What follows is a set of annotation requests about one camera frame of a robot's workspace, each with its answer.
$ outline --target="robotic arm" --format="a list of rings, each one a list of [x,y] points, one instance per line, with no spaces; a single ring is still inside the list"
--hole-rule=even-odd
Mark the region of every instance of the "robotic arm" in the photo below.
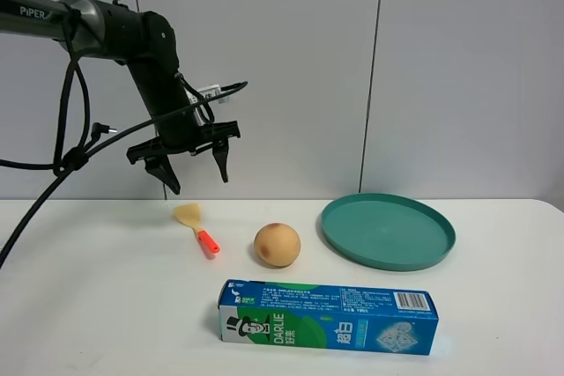
[[[167,20],[155,12],[130,11],[120,1],[0,0],[0,33],[49,38],[66,48],[63,24],[70,25],[75,52],[87,51],[87,56],[127,66],[153,118],[188,106],[187,90],[202,99],[179,72],[174,30]],[[194,111],[155,123],[159,136],[130,147],[130,163],[142,159],[146,172],[178,195],[180,183],[167,155],[185,151],[197,155],[211,149],[221,177],[227,182],[228,139],[241,134],[237,122],[214,123],[211,109],[206,110],[209,119],[203,125],[198,125]]]

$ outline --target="barcode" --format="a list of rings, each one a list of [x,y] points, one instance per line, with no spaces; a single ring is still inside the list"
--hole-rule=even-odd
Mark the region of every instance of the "barcode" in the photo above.
[[[396,306],[399,310],[423,310],[430,312],[429,304],[425,294],[415,294],[413,292],[394,292]]]

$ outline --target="round plate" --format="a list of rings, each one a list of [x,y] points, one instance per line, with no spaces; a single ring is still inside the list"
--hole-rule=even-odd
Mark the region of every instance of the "round plate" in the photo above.
[[[341,254],[394,271],[430,268],[446,257],[456,240],[454,228],[441,213],[388,194],[339,198],[323,210],[322,227]]]

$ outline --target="cardboard box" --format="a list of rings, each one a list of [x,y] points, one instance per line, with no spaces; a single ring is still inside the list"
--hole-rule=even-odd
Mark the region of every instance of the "cardboard box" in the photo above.
[[[228,280],[221,339],[428,355],[439,317],[425,291]]]

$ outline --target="orange handle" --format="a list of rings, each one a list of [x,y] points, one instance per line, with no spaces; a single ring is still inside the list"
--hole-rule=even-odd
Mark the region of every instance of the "orange handle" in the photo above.
[[[210,253],[219,253],[218,244],[213,240],[212,236],[205,229],[200,229],[197,232],[197,238],[204,243],[206,248],[210,250]]]

